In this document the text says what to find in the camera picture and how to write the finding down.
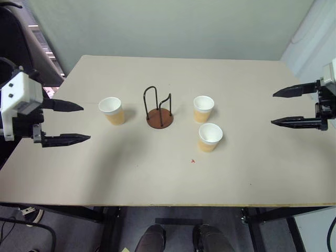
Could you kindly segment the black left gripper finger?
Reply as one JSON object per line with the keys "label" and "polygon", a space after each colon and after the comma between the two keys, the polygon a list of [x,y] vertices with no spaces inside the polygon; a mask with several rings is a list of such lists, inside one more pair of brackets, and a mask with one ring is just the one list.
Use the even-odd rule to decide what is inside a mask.
{"label": "black left gripper finger", "polygon": [[91,136],[83,134],[60,134],[59,136],[44,136],[41,140],[43,148],[70,146],[89,140]]}
{"label": "black left gripper finger", "polygon": [[74,112],[84,110],[82,106],[76,103],[58,99],[44,99],[41,107],[43,109],[50,109],[57,112]]}

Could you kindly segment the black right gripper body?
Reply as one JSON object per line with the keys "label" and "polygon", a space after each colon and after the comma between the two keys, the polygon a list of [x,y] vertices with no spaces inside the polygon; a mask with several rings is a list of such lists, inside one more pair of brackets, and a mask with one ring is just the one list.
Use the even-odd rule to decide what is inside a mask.
{"label": "black right gripper body", "polygon": [[320,79],[319,84],[316,116],[335,119],[335,82],[325,83],[323,79]]}

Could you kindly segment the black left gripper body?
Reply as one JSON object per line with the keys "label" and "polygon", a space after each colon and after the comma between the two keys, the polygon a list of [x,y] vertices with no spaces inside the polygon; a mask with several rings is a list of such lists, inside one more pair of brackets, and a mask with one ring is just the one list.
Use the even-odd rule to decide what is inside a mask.
{"label": "black left gripper body", "polygon": [[19,113],[17,117],[13,118],[13,130],[15,137],[13,146],[16,147],[22,138],[33,139],[34,125],[40,125],[43,122],[44,114],[41,107],[36,108],[28,115]]}

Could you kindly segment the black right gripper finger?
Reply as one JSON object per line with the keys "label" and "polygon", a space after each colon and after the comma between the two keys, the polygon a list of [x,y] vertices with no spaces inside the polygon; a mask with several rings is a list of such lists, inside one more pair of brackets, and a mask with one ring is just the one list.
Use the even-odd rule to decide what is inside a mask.
{"label": "black right gripper finger", "polygon": [[292,97],[300,97],[303,94],[315,93],[320,88],[320,81],[304,83],[299,85],[294,85],[291,87],[283,88],[277,92],[275,92],[273,97],[283,97],[283,98],[292,98]]}
{"label": "black right gripper finger", "polygon": [[285,117],[272,120],[271,123],[292,129],[328,129],[328,120],[323,118]]}

